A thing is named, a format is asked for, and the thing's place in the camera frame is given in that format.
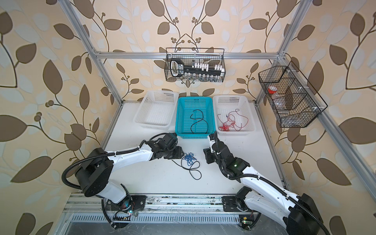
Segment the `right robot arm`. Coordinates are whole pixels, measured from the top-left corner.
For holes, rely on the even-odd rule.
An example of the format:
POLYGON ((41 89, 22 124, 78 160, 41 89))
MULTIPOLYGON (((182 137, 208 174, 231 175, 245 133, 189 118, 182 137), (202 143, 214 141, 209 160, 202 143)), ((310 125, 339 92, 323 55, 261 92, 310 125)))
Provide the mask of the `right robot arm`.
POLYGON ((264 177, 248 162, 235 157, 217 133, 210 134, 208 141, 209 147, 204 149, 207 163, 217 163, 223 176, 243 185, 235 196, 238 210, 255 210, 280 224, 289 235, 330 233, 310 196, 299 196, 264 177))

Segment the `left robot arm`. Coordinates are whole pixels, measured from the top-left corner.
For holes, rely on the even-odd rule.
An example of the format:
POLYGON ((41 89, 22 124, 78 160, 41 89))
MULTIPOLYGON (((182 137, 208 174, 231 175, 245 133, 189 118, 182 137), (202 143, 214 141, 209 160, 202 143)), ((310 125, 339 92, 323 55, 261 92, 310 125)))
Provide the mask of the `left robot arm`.
POLYGON ((183 156, 177 134, 161 133, 149 141, 143 140, 136 148, 102 152, 73 163, 63 171, 61 179, 66 186, 81 190, 86 197, 108 199, 120 209, 126 209, 131 205, 132 196, 124 185, 110 181, 113 172, 136 163, 160 158, 182 159, 183 156))

